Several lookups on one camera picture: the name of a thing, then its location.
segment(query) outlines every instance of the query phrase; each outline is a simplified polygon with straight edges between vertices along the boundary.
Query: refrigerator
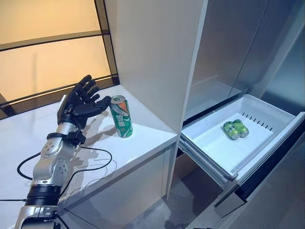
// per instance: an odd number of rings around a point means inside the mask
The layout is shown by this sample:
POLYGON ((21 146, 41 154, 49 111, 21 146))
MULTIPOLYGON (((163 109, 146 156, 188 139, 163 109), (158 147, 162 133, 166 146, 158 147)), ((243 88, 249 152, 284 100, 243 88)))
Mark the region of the refrigerator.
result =
POLYGON ((179 148, 223 189, 221 217, 304 132, 304 12, 299 0, 208 2, 179 148), (236 119, 249 135, 232 140, 223 125, 236 119))

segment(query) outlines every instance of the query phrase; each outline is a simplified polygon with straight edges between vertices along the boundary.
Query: soda can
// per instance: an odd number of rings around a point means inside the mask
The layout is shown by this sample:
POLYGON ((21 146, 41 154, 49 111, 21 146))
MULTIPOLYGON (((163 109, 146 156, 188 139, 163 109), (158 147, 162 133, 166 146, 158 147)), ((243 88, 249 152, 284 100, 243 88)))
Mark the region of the soda can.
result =
POLYGON ((118 135, 120 137, 132 135, 132 120, 125 97, 122 95, 113 96, 111 98, 110 110, 118 135))
POLYGON ((240 137, 240 133, 236 130, 233 122, 226 122, 223 125, 224 132, 228 135, 229 138, 236 140, 240 137))
POLYGON ((249 134, 249 130, 240 119, 236 119, 233 121, 234 127, 240 133, 241 137, 247 137, 249 134))

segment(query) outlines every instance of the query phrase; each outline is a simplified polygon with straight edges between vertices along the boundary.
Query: drawer vent slot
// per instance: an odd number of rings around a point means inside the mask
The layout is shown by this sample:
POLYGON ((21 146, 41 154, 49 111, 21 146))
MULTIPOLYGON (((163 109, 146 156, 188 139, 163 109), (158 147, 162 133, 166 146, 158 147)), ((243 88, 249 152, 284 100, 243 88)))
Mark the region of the drawer vent slot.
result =
MULTIPOLYGON (((257 118, 254 118, 253 116, 250 116, 249 114, 246 114, 245 112, 243 112, 242 114, 244 117, 250 119, 253 122, 256 122, 257 124, 260 124, 261 120, 257 120, 257 118)), ((262 127, 265 127, 266 129, 269 129, 270 131, 273 129, 273 127, 270 127, 268 124, 265 124, 264 122, 262 124, 260 124, 262 127)))

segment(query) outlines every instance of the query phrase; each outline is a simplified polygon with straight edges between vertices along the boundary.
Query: black cable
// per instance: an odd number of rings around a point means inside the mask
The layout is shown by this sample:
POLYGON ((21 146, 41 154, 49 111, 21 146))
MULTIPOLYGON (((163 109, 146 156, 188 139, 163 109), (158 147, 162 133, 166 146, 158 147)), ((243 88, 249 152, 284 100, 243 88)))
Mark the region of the black cable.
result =
POLYGON ((23 201, 23 202, 25 202, 26 199, 0 199, 0 201, 23 201))
POLYGON ((18 167, 17 167, 17 173, 18 173, 20 176, 22 176, 22 177, 24 177, 24 178, 26 178, 26 179, 28 179, 28 180, 33 180, 33 178, 24 175, 24 174, 20 171, 20 168, 21 168, 21 166, 23 166, 23 164, 26 163, 27 161, 32 160, 33 158, 39 156, 40 153, 41 153, 41 152, 39 152, 39 153, 37 153, 37 154, 35 154, 35 155, 33 155, 33 156, 30 156, 29 158, 27 158, 27 159, 25 159, 24 161, 22 161, 22 162, 18 165, 18 167))
POLYGON ((69 184, 71 183, 73 177, 74 177, 77 173, 85 172, 85 171, 93 171, 93 170, 98 170, 98 169, 104 168, 104 167, 106 167, 107 165, 109 165, 110 162, 112 161, 112 154, 111 154, 110 152, 108 152, 107 150, 105 150, 105 149, 97 149, 97 148, 90 148, 90 147, 84 147, 84 146, 80 146, 80 148, 104 151, 104 152, 106 152, 106 153, 108 153, 108 154, 110 155, 110 159, 109 159, 109 161, 108 161, 105 165, 103 165, 103 166, 101 166, 101 167, 97 167, 97 168, 88 168, 88 169, 81 169, 81 170, 78 170, 78 171, 74 172, 74 173, 72 174, 72 176, 70 177, 70 179, 69 179, 69 181, 68 181, 66 187, 64 188, 64 190, 62 191, 62 193, 60 194, 59 197, 62 197, 63 193, 67 190, 67 188, 68 188, 69 184))
POLYGON ((57 218, 62 222, 62 224, 66 227, 66 229, 70 229, 68 225, 65 223, 65 221, 63 221, 63 219, 59 215, 57 215, 57 218))

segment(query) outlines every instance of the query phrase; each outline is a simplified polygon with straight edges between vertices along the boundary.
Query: open drawer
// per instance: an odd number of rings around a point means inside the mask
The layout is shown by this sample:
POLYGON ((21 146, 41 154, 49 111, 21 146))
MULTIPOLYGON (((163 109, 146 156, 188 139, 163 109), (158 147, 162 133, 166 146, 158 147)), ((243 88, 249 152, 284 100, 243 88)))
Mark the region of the open drawer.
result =
POLYGON ((216 207, 232 193, 242 204, 304 131, 304 117, 246 94, 184 126, 179 147, 224 189, 216 207), (223 132, 235 119, 249 129, 247 137, 230 140, 223 132), (279 152, 281 145, 286 152, 279 152))

